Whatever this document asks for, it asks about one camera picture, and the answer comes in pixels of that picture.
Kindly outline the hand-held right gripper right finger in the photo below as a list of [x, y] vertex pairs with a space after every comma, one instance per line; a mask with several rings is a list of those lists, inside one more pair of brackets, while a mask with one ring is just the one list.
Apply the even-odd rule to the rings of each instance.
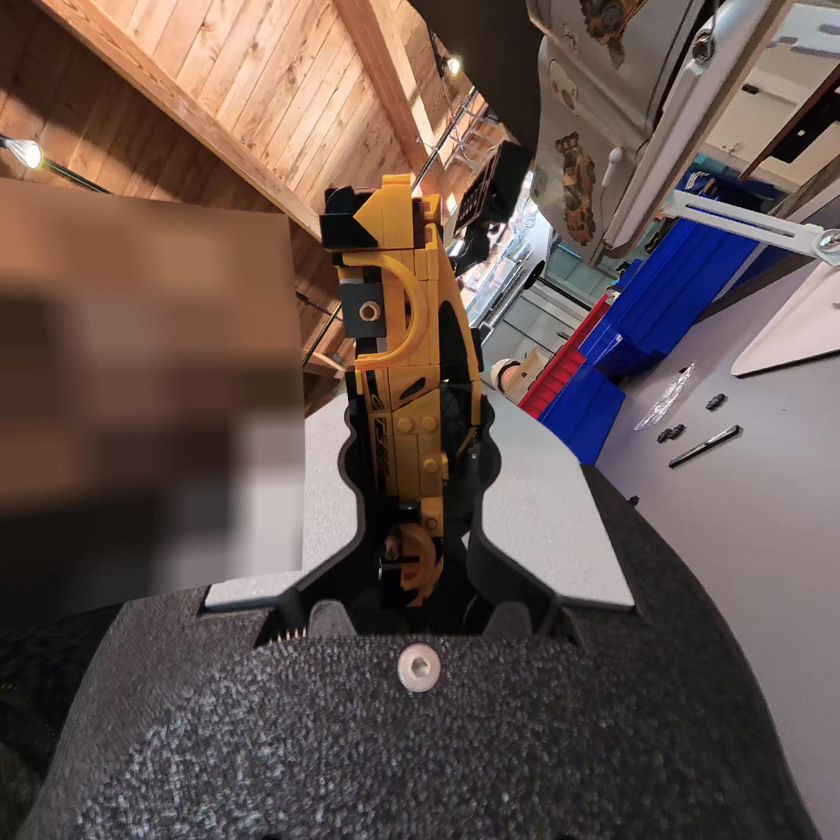
[[520, 603], [533, 631], [565, 607], [636, 606], [581, 464], [496, 391], [481, 400], [469, 580], [491, 606]]

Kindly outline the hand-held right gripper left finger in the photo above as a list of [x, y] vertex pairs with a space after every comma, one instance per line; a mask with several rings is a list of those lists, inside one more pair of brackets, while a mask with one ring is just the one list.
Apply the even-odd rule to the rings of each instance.
[[341, 454], [351, 440], [346, 395], [339, 395], [305, 421], [306, 471], [302, 494], [300, 569], [238, 578], [212, 585], [207, 611], [277, 606], [315, 570], [349, 548], [361, 530], [360, 496], [341, 472]]

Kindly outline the yellow lego car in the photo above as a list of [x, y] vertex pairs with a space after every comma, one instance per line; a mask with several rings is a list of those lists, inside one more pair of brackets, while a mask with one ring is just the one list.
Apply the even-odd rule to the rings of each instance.
[[339, 276], [343, 329], [354, 342], [348, 396], [364, 420], [372, 549], [382, 604], [421, 607], [445, 568], [453, 515], [445, 483], [481, 426], [480, 336], [458, 278], [485, 261], [489, 230], [515, 209], [529, 151], [503, 141], [466, 191], [451, 257], [442, 199], [413, 195], [410, 175], [324, 193], [321, 241]]

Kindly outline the black rim inserts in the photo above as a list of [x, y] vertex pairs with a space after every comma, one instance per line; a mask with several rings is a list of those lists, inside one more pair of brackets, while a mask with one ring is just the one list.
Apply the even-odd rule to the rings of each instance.
[[[726, 401], [728, 396], [725, 393], [718, 393], [714, 395], [705, 405], [705, 411], [709, 413], [716, 412]], [[667, 427], [657, 436], [657, 443], [663, 444], [669, 440], [677, 440], [686, 431], [686, 426], [683, 423], [678, 423], [675, 426]]]

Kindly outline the clear plastic parts bag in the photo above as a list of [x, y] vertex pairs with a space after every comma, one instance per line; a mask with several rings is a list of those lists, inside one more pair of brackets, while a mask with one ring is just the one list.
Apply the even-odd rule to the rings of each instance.
[[679, 372], [678, 379], [668, 385], [663, 395], [659, 397], [643, 419], [634, 427], [634, 431], [642, 431], [657, 425], [664, 418], [690, 380], [695, 367], [695, 364], [691, 364]]

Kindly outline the black lego rod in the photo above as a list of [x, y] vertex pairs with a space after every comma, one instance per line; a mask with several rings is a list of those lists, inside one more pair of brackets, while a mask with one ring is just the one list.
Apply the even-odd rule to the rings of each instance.
[[727, 443], [728, 441], [739, 437], [742, 434], [743, 428], [742, 426], [735, 424], [732, 425], [719, 434], [710, 437], [708, 440], [698, 444], [697, 446], [687, 450], [685, 453], [677, 456], [676, 458], [671, 459], [668, 462], [669, 469], [675, 469], [679, 466], [682, 466], [693, 459], [696, 459], [707, 452], [710, 452], [714, 448], [718, 448], [721, 445]]

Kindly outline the lego instruction booklet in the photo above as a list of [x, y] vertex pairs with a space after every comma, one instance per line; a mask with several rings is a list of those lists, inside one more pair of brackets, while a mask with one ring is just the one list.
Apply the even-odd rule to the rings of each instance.
[[711, 2], [526, 6], [543, 36], [531, 198], [561, 244], [595, 266]]

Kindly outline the red plastic bin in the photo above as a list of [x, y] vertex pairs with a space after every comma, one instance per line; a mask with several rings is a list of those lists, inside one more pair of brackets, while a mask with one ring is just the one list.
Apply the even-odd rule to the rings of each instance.
[[569, 340], [543, 367], [535, 382], [530, 385], [526, 394], [519, 401], [518, 406], [521, 410], [532, 418], [539, 419], [553, 399], [560, 394], [570, 382], [572, 376], [583, 365], [585, 356], [581, 352], [581, 345], [592, 333], [598, 322], [602, 320], [609, 307], [608, 296], [605, 294], [594, 305]]

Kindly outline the white metal book stand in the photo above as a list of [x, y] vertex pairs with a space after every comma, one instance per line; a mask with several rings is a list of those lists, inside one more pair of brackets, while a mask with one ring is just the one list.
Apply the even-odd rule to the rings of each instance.
[[[659, 210], [813, 259], [811, 272], [731, 368], [737, 377], [838, 353], [838, 222], [808, 223], [838, 198], [838, 2], [724, 2], [700, 27], [605, 233], [614, 254]], [[676, 184], [698, 152], [777, 179], [772, 212], [689, 196]]]

